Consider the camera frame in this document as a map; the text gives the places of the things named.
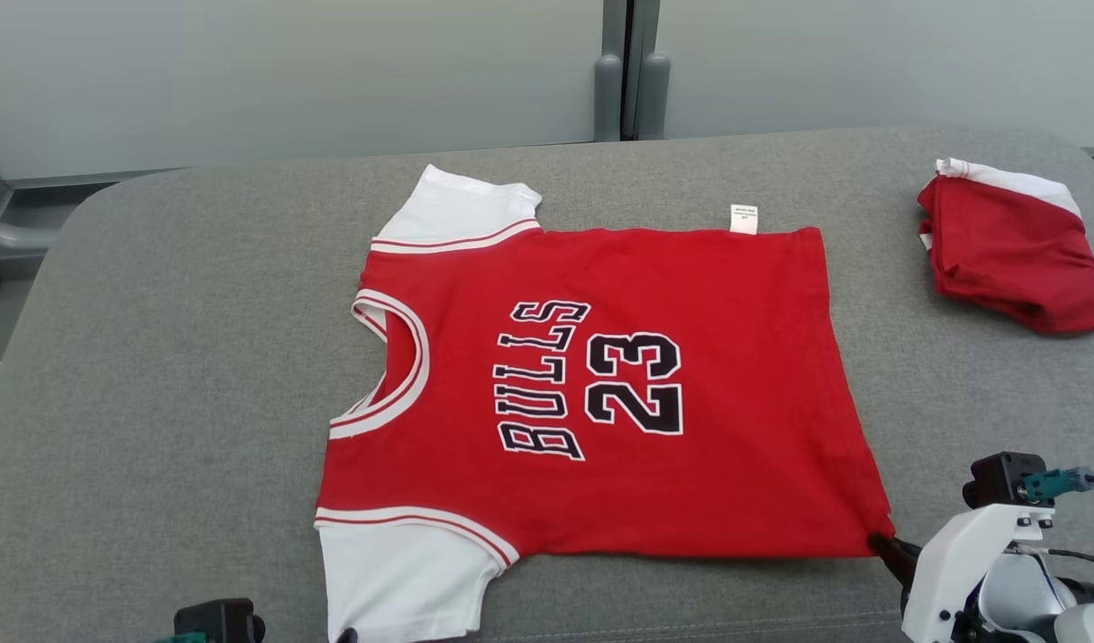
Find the gray fabric surface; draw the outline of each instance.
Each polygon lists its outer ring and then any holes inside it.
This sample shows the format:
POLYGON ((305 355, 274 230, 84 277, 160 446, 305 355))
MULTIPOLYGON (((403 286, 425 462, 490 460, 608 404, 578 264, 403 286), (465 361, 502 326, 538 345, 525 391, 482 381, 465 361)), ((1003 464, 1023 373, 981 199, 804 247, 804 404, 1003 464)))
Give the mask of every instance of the gray fabric surface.
MULTIPOLYGON (((941 155, 1062 180, 1094 247, 1094 163, 1025 131, 302 160, 107 188, 66 224, 0 372, 0 641, 141 641, 178 607, 234 595, 256 601, 269 641, 324 640, 311 523, 327 420, 383 360, 350 300, 368 239, 424 163, 529 184, 546 227, 724 227, 732 202, 757 204, 763 232, 819 225, 904 538, 962 512, 976 457, 1094 467, 1094 334, 1039 338, 931 293, 915 199, 941 155)), ((733 484, 747 481, 735 463, 733 484)), ((1050 542, 1094 552, 1094 493, 1057 521, 1050 542)), ((898 641, 897 608, 874 559, 531 558, 489 589, 481 639, 898 641)))

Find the folded garment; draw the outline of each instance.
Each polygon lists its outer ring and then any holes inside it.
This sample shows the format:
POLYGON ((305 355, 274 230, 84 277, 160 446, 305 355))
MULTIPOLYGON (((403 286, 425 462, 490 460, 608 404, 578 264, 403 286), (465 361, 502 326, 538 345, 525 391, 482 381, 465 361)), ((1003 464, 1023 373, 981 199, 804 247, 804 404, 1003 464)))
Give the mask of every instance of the folded garment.
POLYGON ((919 194, 935 290, 1038 334, 1094 330, 1094 254, 1063 184, 938 160, 919 194))

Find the red jersey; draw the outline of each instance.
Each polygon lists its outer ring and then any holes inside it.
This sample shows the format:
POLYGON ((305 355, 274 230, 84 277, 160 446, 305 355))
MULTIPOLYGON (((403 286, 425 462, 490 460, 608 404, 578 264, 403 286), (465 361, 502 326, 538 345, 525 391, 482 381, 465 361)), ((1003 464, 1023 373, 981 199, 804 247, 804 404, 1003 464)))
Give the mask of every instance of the red jersey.
POLYGON ((870 557, 893 525, 819 232, 545 232, 538 199, 429 167, 372 239, 353 313, 386 373, 331 422, 322 533, 435 528, 491 573, 531 553, 870 557))

